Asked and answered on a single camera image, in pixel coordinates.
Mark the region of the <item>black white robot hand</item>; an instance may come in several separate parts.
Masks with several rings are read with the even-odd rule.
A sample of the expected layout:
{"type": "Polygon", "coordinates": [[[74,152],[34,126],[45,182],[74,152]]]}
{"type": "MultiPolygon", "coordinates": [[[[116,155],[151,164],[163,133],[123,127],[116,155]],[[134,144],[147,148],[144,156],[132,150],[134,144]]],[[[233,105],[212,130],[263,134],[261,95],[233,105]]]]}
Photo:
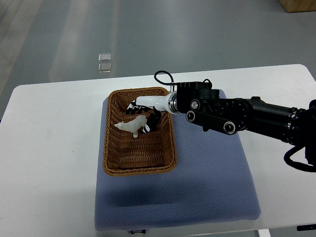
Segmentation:
{"type": "Polygon", "coordinates": [[[166,96],[139,96],[128,105],[126,114],[133,115],[151,111],[142,129],[142,133],[150,133],[155,130],[160,122],[162,112],[174,114],[172,98],[175,95],[172,92],[166,96]]]}

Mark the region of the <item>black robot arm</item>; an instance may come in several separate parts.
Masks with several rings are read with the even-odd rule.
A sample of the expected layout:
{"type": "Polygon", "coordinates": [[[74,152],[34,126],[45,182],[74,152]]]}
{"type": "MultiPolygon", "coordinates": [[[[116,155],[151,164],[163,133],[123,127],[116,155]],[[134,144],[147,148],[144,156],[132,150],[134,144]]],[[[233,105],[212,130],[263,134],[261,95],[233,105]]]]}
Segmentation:
{"type": "Polygon", "coordinates": [[[294,147],[284,155],[287,165],[304,171],[316,170],[316,102],[298,109],[268,104],[258,96],[250,99],[221,99],[210,80],[168,83],[176,94],[168,100],[172,112],[186,115],[188,122],[204,131],[234,135],[248,130],[289,143],[294,147]]]}

